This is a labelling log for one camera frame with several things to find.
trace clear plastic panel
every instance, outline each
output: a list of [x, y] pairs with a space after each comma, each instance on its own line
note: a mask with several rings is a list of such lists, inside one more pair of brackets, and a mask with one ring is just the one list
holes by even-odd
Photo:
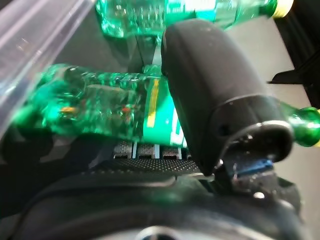
[[0, 138], [95, 0], [15, 0], [0, 12]]

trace yellow stripe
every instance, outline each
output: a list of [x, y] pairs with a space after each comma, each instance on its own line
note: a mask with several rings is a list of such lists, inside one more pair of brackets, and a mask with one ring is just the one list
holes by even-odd
[[154, 85], [151, 90], [149, 112], [148, 112], [148, 118], [146, 122], [147, 128], [153, 128], [155, 126], [158, 93], [159, 93], [159, 80], [156, 79], [154, 80]]
[[313, 145], [313, 147], [320, 147], [320, 140], [315, 144], [315, 145]]

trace green label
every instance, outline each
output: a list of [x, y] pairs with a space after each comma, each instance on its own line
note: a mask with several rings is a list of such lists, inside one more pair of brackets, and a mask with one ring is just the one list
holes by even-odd
[[215, 20], [216, 0], [166, 0], [165, 22], [167, 25], [178, 21], [201, 18]]
[[143, 141], [187, 147], [168, 82], [165, 79], [155, 78], [149, 86], [143, 123]]

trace bottle cap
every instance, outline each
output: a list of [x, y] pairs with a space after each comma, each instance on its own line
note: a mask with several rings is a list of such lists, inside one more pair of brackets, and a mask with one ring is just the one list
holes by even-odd
[[276, 9], [272, 17], [273, 18], [285, 17], [289, 13], [293, 3], [294, 3], [294, 0], [277, 0]]

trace plastic bottle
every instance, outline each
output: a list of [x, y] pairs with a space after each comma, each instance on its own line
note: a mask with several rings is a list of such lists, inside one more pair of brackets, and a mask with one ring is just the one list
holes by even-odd
[[161, 36], [177, 21], [201, 18], [228, 28], [259, 16], [284, 17], [294, 0], [98, 0], [104, 34]]
[[14, 123], [59, 135], [96, 133], [187, 147], [168, 82], [156, 65], [146, 66], [144, 73], [101, 73], [53, 65], [42, 74]]
[[281, 108], [293, 128], [295, 142], [303, 147], [320, 147], [320, 110], [298, 109], [283, 102]]

